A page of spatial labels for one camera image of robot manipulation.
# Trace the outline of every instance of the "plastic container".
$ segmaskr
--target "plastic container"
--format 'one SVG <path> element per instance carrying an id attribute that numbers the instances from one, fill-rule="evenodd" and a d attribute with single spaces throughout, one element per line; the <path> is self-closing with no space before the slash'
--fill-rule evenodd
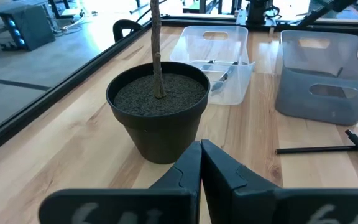
<path id="1" fill-rule="evenodd" d="M 276 109 L 328 123 L 358 122 L 358 37 L 287 30 Z"/>
<path id="2" fill-rule="evenodd" d="M 243 27 L 189 26 L 183 30 L 170 60 L 201 69 L 211 83 L 209 103 L 236 105 L 243 101 L 254 69 Z"/>

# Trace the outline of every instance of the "cable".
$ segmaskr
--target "cable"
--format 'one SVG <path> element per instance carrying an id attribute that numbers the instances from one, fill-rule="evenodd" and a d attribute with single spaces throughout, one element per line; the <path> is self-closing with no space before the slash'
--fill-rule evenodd
<path id="1" fill-rule="evenodd" d="M 274 15 L 271 16 L 271 15 L 266 14 L 266 12 L 273 11 L 273 10 L 276 10 L 276 13 Z M 264 14 L 265 14 L 265 17 L 269 18 L 269 19 L 273 19 L 274 17 L 277 17 L 277 16 L 278 16 L 278 19 L 280 19 L 282 17 L 280 15 L 280 8 L 277 6 L 274 6 L 274 5 L 265 9 Z"/>
<path id="2" fill-rule="evenodd" d="M 163 1 L 160 1 L 158 4 L 161 4 L 161 3 L 164 3 L 166 2 L 167 0 L 163 0 Z M 146 10 L 137 20 L 136 22 L 139 22 L 144 16 L 146 16 L 147 13 L 149 13 L 152 9 L 148 9 Z"/>
<path id="3" fill-rule="evenodd" d="M 57 35 L 55 35 L 55 37 L 62 37 L 62 36 L 64 36 L 64 35 L 70 35 L 70 34 L 75 34 L 75 33 L 77 33 L 77 32 L 79 32 L 79 31 L 81 31 L 81 30 L 83 30 L 82 29 L 82 27 L 78 27 L 78 30 L 75 30 L 75 31 L 73 31 L 73 32 L 67 32 L 67 31 L 60 31 L 60 33 L 59 34 L 57 34 Z"/>
<path id="4" fill-rule="evenodd" d="M 78 19 L 75 23 L 73 24 L 70 24 L 70 25 L 67 25 L 67 26 L 64 26 L 63 28 L 61 28 L 62 31 L 67 31 L 69 28 L 73 27 L 73 26 L 76 26 L 76 25 L 79 25 L 79 23 L 81 23 L 84 19 L 85 19 L 85 12 L 81 9 L 81 12 L 80 12 L 80 16 L 81 18 Z"/>

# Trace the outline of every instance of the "tool in bin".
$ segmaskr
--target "tool in bin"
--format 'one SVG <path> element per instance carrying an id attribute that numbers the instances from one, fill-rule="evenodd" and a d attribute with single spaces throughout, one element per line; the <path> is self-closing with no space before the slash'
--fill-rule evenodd
<path id="1" fill-rule="evenodd" d="M 201 179 L 212 224 L 358 223 L 358 189 L 283 189 L 209 140 L 192 143 L 149 189 L 55 192 L 40 223 L 197 224 Z"/>
<path id="2" fill-rule="evenodd" d="M 201 71 L 205 71 L 205 70 L 208 70 L 209 68 L 211 68 L 211 64 L 214 64 L 215 63 L 215 60 L 210 60 L 207 62 L 207 65 L 203 65 L 200 70 Z"/>
<path id="3" fill-rule="evenodd" d="M 223 73 L 223 75 L 219 78 L 219 82 L 216 82 L 211 88 L 211 96 L 220 93 L 223 90 L 224 82 L 230 77 L 230 74 L 236 69 L 238 62 L 233 62 L 233 64 Z"/>

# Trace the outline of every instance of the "wooden table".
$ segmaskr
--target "wooden table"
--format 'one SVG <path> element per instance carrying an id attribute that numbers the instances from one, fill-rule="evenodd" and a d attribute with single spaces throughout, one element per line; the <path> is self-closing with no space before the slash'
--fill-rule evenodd
<path id="1" fill-rule="evenodd" d="M 163 60 L 181 32 L 163 27 Z M 248 54 L 257 63 L 246 97 L 236 106 L 208 105 L 197 139 L 210 139 L 282 187 L 358 187 L 358 152 L 275 155 L 279 147 L 350 144 L 344 134 L 349 127 L 275 110 L 282 64 L 278 37 L 249 34 Z M 0 224 L 38 223 L 40 202 L 59 189 L 147 188 L 170 168 L 143 159 L 105 99 L 116 75 L 146 62 L 150 32 L 0 147 Z M 350 128 L 358 134 L 358 125 Z M 209 222 L 202 194 L 201 223 Z"/>

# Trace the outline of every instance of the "plant pot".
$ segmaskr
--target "plant pot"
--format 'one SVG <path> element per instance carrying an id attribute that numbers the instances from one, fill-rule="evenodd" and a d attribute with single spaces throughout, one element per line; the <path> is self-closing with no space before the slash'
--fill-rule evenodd
<path id="1" fill-rule="evenodd" d="M 178 62 L 162 62 L 163 73 L 188 76 L 200 83 L 205 95 L 193 106 L 176 113 L 161 116 L 139 116 L 126 113 L 114 105 L 121 88 L 128 83 L 153 73 L 153 64 L 139 65 L 118 75 L 108 86 L 106 98 L 117 120 L 123 124 L 137 149 L 150 162 L 175 162 L 195 140 L 201 114 L 208 103 L 209 80 L 198 68 Z"/>

